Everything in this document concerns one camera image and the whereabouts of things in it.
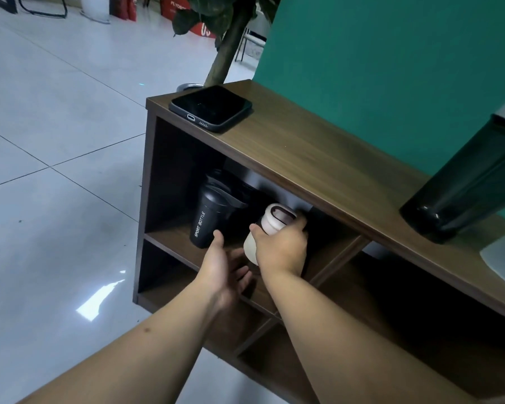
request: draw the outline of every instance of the hand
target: hand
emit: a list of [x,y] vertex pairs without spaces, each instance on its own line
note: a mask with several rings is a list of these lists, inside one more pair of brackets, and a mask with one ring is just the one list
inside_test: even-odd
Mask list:
[[213,237],[195,280],[215,296],[216,307],[221,310],[238,300],[253,274],[247,266],[240,267],[244,262],[243,248],[225,251],[224,237],[218,229],[213,232]]
[[296,220],[274,235],[266,234],[251,224],[256,242],[256,261],[264,281],[278,273],[301,276],[307,255],[307,234],[303,232],[307,219],[299,214]]

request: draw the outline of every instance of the cabinet top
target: cabinet top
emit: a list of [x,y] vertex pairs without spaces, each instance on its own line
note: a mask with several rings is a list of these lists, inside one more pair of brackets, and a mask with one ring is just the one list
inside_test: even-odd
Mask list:
[[479,255],[505,234],[505,219],[494,215],[433,244],[398,213],[427,175],[254,81],[224,86],[254,112],[222,134],[168,110],[183,93],[148,98],[146,108],[505,316],[505,282]]

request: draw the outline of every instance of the red box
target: red box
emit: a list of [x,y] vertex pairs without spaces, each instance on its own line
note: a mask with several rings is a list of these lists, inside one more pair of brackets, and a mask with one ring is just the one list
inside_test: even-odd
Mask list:
[[[161,0],[161,15],[171,21],[174,19],[176,10],[185,10],[187,8],[190,8],[187,0]],[[196,24],[190,31],[196,35],[215,38],[215,34],[212,34],[203,22]]]

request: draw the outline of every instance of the tiled floor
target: tiled floor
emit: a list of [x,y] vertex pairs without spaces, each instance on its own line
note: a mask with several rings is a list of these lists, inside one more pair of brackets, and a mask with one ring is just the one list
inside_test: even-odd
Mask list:
[[[31,7],[59,7],[26,1]],[[170,22],[0,10],[0,404],[135,326],[147,96],[202,82],[213,40]],[[254,61],[227,80],[251,78]],[[282,403],[202,351],[180,403]]]

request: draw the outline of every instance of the black water bottle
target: black water bottle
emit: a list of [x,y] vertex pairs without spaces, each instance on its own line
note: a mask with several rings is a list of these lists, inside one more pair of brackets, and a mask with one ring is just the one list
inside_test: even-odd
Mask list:
[[505,105],[400,209],[442,244],[505,207]]
[[207,177],[207,183],[200,188],[198,207],[189,236],[190,241],[199,248],[207,248],[213,241],[213,231],[224,228],[237,208],[247,206],[236,183],[228,183],[230,178],[224,178],[225,173],[215,170]]

